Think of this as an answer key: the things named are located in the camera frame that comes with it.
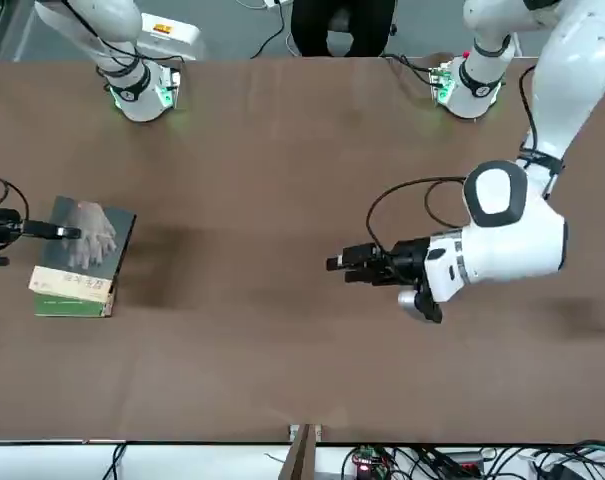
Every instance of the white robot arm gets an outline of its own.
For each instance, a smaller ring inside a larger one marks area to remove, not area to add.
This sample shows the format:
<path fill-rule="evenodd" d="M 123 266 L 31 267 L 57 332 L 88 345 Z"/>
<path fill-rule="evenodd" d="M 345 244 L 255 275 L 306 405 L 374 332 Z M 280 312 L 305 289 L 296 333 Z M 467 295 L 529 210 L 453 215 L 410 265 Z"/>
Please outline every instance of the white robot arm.
<path fill-rule="evenodd" d="M 485 3 L 515 8 L 526 2 Z M 347 282 L 410 285 L 400 293 L 400 305 L 439 323 L 439 303 L 466 285 L 548 275 L 562 268 L 568 226 L 547 199 L 566 150 L 605 94 L 605 0 L 563 0 L 554 13 L 561 18 L 536 67 L 531 129 L 515 162 L 486 162 L 466 178 L 469 225 L 398 242 L 390 252 L 376 243 L 349 247 L 327 261 L 329 270 L 348 270 Z M 498 57 L 483 58 L 496 64 Z M 473 72 L 481 67 L 477 63 Z M 470 103 L 482 97 L 472 98 Z"/>
<path fill-rule="evenodd" d="M 93 59 L 127 118 L 148 122 L 174 105 L 171 70 L 136 51 L 142 15 L 133 0 L 39 0 L 35 11 Z"/>

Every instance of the green book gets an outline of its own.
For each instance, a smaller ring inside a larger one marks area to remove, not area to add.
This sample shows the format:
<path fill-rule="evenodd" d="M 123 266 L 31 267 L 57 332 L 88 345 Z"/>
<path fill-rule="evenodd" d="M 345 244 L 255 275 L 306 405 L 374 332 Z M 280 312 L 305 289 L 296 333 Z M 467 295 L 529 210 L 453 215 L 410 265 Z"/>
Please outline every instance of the green book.
<path fill-rule="evenodd" d="M 111 316 L 135 219 L 135 214 L 118 208 L 57 197 L 50 222 L 79 228 L 82 236 L 45 244 L 29 282 L 36 294 L 35 314 Z"/>

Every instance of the floor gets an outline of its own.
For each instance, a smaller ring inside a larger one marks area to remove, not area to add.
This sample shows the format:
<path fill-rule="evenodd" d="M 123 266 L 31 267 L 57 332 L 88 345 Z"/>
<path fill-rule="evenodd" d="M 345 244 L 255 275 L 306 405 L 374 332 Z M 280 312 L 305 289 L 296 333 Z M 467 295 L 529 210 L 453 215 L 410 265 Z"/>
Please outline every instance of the floor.
<path fill-rule="evenodd" d="M 244 0 L 260 5 L 261 0 Z M 45 26 L 33 12 L 32 0 L 7 3 L 0 28 L 0 60 L 41 61 L 82 59 L 72 44 Z M 250 10 L 236 0 L 137 0 L 140 10 L 198 26 L 212 59 L 238 60 L 253 55 L 261 43 L 280 26 L 277 9 Z M 471 46 L 472 36 L 462 22 L 463 0 L 399 0 L 396 11 L 398 33 L 391 37 L 388 52 L 423 56 L 439 51 L 460 53 Z M 286 30 L 264 50 L 264 56 L 289 55 L 285 45 L 290 4 L 284 7 Z M 537 56 L 544 33 L 520 36 L 522 54 Z M 346 34 L 331 34 L 335 54 L 343 53 L 350 42 Z"/>

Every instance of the table surface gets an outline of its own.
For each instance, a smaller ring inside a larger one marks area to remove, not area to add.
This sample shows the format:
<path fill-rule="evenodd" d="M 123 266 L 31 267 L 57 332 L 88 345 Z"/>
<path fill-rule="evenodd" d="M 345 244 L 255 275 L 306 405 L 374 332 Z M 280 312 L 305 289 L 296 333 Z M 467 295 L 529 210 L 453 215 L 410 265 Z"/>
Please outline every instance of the table surface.
<path fill-rule="evenodd" d="M 605 100 L 552 199 L 561 274 L 468 288 L 434 326 L 396 288 L 324 271 L 385 188 L 517 153 L 522 66 L 464 122 L 381 59 L 191 64 L 180 110 L 140 125 L 92 64 L 0 64 L 0 175 L 33 216 L 58 194 L 139 215 L 110 319 L 36 318 L 42 243 L 10 249 L 0 439 L 276 441 L 303 422 L 331 441 L 605 439 Z M 386 243 L 437 230 L 423 192 L 380 208 Z M 465 221 L 459 187 L 436 197 Z"/>

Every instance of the robot elbow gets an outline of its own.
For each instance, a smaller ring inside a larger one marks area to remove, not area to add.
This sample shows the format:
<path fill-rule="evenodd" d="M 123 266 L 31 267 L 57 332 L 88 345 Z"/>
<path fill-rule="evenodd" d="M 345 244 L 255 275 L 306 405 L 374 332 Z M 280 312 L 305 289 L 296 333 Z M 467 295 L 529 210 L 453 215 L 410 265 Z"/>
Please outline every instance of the robot elbow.
<path fill-rule="evenodd" d="M 133 42 L 142 32 L 142 14 L 133 0 L 71 0 L 69 3 L 107 42 Z"/>
<path fill-rule="evenodd" d="M 486 11 L 485 0 L 466 0 L 463 16 L 466 28 L 473 32 L 486 28 L 491 22 L 491 19 L 486 15 Z"/>

